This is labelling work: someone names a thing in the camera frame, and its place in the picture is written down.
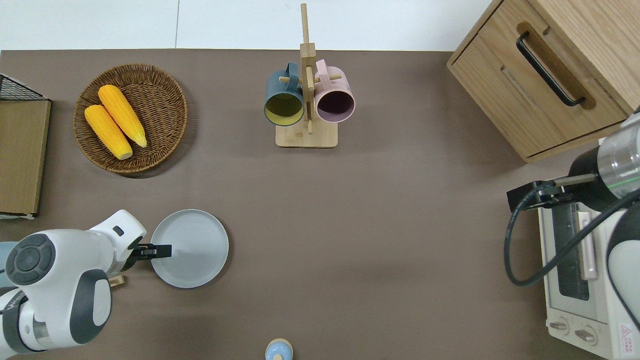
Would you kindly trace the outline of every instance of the wooden board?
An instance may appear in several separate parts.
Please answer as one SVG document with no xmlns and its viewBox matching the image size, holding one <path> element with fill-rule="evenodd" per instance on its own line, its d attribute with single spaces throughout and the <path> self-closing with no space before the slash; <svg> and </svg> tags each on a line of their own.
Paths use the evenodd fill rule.
<svg viewBox="0 0 640 360">
<path fill-rule="evenodd" d="M 312 129 L 313 134 L 309 135 L 307 122 L 304 120 L 291 126 L 276 126 L 276 145 L 279 147 L 320 148 L 338 145 L 338 124 L 314 119 Z"/>
<path fill-rule="evenodd" d="M 51 102 L 0 101 L 0 213 L 38 212 Z"/>
</svg>

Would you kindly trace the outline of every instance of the mug rack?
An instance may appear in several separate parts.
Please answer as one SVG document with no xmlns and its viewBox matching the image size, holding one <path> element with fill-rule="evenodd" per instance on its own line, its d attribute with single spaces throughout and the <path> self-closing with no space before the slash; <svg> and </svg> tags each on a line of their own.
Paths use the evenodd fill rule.
<svg viewBox="0 0 640 360">
<path fill-rule="evenodd" d="M 276 144 L 280 147 L 317 147 L 331 148 L 338 145 L 338 124 L 319 119 L 316 115 L 314 92 L 316 83 L 320 79 L 314 78 L 316 69 L 316 45 L 309 42 L 307 21 L 307 4 L 300 6 L 302 12 L 303 43 L 300 44 L 300 82 L 304 116 L 301 121 L 291 126 L 276 126 Z M 280 77 L 280 81 L 289 81 L 287 77 Z"/>
</svg>

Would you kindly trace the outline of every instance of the wire basket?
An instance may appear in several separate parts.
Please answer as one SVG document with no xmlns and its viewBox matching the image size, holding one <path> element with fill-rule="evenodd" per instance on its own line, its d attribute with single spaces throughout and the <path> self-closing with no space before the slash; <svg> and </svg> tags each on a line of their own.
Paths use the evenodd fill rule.
<svg viewBox="0 0 640 360">
<path fill-rule="evenodd" d="M 0 74 L 0 100 L 48 100 L 16 79 Z"/>
</svg>

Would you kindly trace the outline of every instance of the wooden peg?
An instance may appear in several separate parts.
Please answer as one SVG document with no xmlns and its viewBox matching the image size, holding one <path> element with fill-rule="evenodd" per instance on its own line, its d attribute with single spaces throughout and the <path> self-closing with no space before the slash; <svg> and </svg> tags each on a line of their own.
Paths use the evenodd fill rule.
<svg viewBox="0 0 640 360">
<path fill-rule="evenodd" d="M 117 275 L 109 278 L 109 287 L 111 288 L 122 284 L 124 284 L 124 276 L 122 275 Z"/>
<path fill-rule="evenodd" d="M 305 67 L 305 72 L 307 74 L 307 90 L 308 91 L 314 91 L 314 73 L 313 73 L 313 68 L 311 66 Z"/>
<path fill-rule="evenodd" d="M 300 10 L 302 12 L 302 39 L 305 44 L 309 43 L 309 23 L 307 21 L 307 4 L 300 4 Z"/>
<path fill-rule="evenodd" d="M 334 74 L 329 76 L 329 80 L 338 80 L 338 79 L 342 79 L 342 75 Z M 289 78 L 287 76 L 280 76 L 278 80 L 282 81 L 283 83 L 289 82 Z M 320 78 L 314 78 L 314 83 L 319 83 L 319 82 L 320 82 Z M 298 83 L 302 84 L 302 79 L 298 79 Z"/>
</svg>

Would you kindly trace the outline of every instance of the oven glass window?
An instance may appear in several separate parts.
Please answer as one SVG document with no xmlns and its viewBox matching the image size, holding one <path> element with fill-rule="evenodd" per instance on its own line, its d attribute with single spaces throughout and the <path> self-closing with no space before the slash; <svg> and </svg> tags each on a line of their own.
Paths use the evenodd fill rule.
<svg viewBox="0 0 640 360">
<path fill-rule="evenodd" d="M 563 249 L 578 231 L 577 204 L 552 208 L 556 252 Z M 580 276 L 580 256 L 574 247 L 557 266 L 560 294 L 578 300 L 589 300 L 589 284 Z"/>
</svg>

